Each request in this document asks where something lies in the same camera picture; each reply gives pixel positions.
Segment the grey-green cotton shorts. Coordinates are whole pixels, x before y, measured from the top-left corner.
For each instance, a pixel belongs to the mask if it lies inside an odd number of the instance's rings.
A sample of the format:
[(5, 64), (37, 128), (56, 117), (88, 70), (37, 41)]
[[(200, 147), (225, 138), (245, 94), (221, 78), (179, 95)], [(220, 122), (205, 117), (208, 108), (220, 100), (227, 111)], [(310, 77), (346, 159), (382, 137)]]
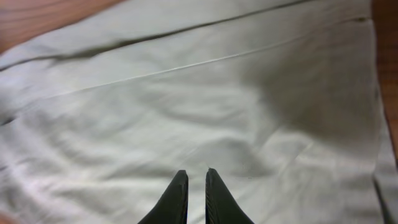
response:
[(396, 223), (371, 2), (124, 1), (1, 56), (1, 213), (137, 223), (216, 169), (255, 223)]

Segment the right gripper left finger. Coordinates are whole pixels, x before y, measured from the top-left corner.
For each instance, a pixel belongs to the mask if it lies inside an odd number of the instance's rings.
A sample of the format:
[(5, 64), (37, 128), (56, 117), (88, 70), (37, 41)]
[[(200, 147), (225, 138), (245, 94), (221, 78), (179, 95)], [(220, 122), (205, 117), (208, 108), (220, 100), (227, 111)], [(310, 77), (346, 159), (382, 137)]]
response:
[(188, 175), (179, 170), (153, 209), (138, 224), (186, 224)]

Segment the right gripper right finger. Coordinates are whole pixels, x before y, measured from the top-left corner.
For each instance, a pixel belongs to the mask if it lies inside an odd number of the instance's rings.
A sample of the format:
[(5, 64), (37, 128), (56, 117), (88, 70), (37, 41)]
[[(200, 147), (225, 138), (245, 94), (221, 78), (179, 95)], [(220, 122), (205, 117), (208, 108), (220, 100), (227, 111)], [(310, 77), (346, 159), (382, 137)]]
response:
[(206, 173), (205, 203), (206, 224), (254, 224), (213, 168)]

